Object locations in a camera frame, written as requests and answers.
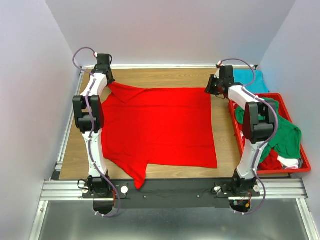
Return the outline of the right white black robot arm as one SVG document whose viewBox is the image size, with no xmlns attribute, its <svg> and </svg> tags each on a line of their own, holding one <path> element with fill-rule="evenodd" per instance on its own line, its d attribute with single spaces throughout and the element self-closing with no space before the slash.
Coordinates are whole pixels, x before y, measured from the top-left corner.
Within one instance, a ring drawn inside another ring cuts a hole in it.
<svg viewBox="0 0 320 240">
<path fill-rule="evenodd" d="M 242 132 L 245 146 L 241 161 L 233 177 L 226 183 L 215 184 L 218 198 L 242 197 L 257 185 L 257 170 L 262 153 L 268 142 L 275 136 L 279 120 L 276 105 L 251 93 L 241 83 L 235 82 L 231 65 L 220 65 L 211 75 L 205 88 L 207 94 L 223 95 L 244 110 Z"/>
</svg>

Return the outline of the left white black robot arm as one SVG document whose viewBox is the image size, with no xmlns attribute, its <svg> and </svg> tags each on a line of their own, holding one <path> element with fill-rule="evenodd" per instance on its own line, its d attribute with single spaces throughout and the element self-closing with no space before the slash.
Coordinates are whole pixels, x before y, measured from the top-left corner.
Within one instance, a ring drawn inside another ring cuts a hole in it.
<svg viewBox="0 0 320 240">
<path fill-rule="evenodd" d="M 72 99 L 74 122 L 84 139 L 89 165 L 88 177 L 80 189 L 88 198 L 108 198 L 114 190 L 110 184 L 102 148 L 102 129 L 105 120 L 101 95 L 115 79 L 111 70 L 112 56 L 96 51 L 93 51 L 93 56 L 97 62 L 92 71 L 74 65 L 89 74 L 89 82 L 83 92 Z"/>
</svg>

